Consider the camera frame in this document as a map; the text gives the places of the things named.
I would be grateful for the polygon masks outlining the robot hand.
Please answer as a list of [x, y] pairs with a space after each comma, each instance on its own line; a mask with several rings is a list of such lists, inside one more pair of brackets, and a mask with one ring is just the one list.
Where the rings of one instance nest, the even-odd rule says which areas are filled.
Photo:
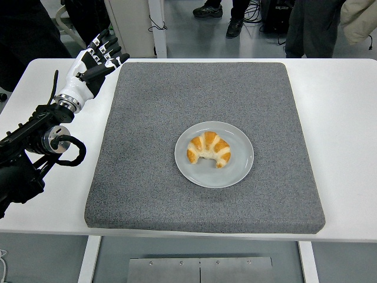
[[79, 52], [70, 70], [67, 72], [66, 85], [56, 98], [63, 97], [83, 106], [93, 99], [107, 75], [125, 63], [130, 55], [121, 53], [118, 38], [110, 36], [108, 29], [100, 32], [86, 47]]

